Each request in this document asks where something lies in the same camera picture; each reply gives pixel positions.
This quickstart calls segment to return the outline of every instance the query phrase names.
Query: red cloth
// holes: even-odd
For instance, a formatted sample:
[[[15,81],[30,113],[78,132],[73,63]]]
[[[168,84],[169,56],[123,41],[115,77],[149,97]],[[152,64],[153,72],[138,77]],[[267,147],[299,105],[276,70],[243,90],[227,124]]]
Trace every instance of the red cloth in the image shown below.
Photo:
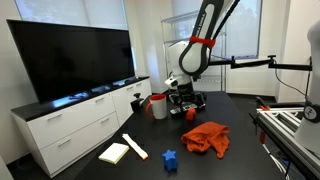
[[[229,139],[226,136],[229,132],[227,126],[206,122],[184,134],[181,140],[182,143],[187,144],[190,152],[205,152],[210,146],[213,146],[217,157],[221,159],[229,147]]]

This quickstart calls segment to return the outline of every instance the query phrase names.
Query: television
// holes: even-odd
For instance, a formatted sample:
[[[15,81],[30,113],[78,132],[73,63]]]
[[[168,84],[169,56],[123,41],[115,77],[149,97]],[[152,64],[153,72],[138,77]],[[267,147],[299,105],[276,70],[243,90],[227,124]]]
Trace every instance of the television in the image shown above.
[[[40,103],[134,77],[129,32],[7,20]]]

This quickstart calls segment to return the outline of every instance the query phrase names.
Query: white cabinet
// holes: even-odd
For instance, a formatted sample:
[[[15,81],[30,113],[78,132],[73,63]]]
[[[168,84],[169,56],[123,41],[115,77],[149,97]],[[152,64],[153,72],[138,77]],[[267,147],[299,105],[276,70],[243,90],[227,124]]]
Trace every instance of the white cabinet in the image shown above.
[[[151,94],[149,79],[59,110],[31,104],[12,113],[33,158],[54,177],[119,129],[132,114],[137,92],[143,98]]]
[[[136,99],[133,96],[135,93],[141,93],[140,97],[144,99],[151,95],[150,80],[145,79],[112,92],[120,126],[122,126],[133,113],[130,103]]]

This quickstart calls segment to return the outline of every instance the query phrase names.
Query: table surface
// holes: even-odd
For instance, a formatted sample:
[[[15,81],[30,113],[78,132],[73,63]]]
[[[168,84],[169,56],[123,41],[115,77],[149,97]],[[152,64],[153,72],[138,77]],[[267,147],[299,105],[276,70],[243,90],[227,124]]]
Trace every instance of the table surface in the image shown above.
[[[206,94],[206,109],[197,113],[194,122],[170,115],[162,120],[151,120],[144,112],[134,113],[99,147],[76,179],[284,179],[229,96],[225,92]],[[189,152],[181,143],[183,134],[208,121],[230,128],[227,135],[230,145],[223,159],[216,157],[213,148],[197,154]],[[128,133],[148,153],[147,160],[141,160],[132,148],[116,165],[98,159],[112,143],[127,144],[121,137],[123,133]],[[177,152],[177,171],[167,172],[164,168],[162,154],[168,149]]]

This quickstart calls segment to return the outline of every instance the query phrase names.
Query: white mug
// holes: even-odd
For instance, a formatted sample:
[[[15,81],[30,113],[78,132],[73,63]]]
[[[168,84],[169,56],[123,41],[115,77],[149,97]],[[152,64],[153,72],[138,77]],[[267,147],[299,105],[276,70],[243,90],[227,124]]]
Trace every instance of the white mug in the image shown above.
[[[146,112],[149,117],[155,119],[163,119],[167,117],[167,97],[164,94],[153,95],[149,98],[150,102],[146,107]]]

